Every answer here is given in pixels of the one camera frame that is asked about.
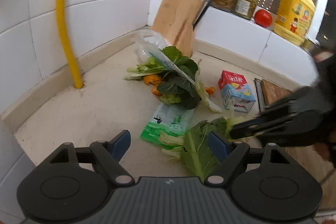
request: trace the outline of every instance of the knife block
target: knife block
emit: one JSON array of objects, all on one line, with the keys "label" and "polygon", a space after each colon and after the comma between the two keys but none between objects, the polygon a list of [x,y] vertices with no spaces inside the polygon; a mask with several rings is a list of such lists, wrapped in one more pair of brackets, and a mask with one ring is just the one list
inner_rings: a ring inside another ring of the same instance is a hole
[{"label": "knife block", "polygon": [[191,57],[195,41],[193,22],[203,4],[203,0],[162,0],[152,30]]}]

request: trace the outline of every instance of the red and blue carton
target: red and blue carton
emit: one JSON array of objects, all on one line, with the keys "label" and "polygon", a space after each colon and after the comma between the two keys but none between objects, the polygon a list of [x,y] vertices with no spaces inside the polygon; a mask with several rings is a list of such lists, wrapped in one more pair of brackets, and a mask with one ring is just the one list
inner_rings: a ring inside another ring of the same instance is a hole
[{"label": "red and blue carton", "polygon": [[235,111],[248,113],[255,103],[255,98],[243,75],[223,70],[218,81],[225,109],[232,101]]}]

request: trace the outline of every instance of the yellow pipe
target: yellow pipe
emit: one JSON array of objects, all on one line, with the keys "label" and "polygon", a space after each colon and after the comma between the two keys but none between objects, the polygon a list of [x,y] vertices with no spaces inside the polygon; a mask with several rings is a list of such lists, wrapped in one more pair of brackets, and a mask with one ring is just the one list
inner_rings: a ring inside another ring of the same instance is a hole
[{"label": "yellow pipe", "polygon": [[68,60],[68,65],[75,83],[75,87],[80,89],[83,87],[83,81],[81,79],[81,74],[68,37],[67,26],[65,22],[65,0],[56,0],[56,20],[58,35],[61,40],[65,56]]}]

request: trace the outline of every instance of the yellow plastic jug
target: yellow plastic jug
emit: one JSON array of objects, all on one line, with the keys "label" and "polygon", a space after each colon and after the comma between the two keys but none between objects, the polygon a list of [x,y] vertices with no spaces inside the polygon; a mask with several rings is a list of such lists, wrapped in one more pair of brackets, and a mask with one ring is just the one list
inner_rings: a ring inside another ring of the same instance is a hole
[{"label": "yellow plastic jug", "polygon": [[273,31],[300,46],[315,12],[312,0],[281,0]]}]

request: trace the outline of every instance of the red tomato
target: red tomato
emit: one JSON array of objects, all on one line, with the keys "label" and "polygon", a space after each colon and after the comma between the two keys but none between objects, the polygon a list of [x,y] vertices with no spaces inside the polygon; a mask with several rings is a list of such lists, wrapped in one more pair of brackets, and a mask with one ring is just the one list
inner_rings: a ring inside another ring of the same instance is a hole
[{"label": "red tomato", "polygon": [[272,24],[272,16],[269,12],[264,9],[260,9],[254,15],[254,21],[264,28],[269,27]]}]

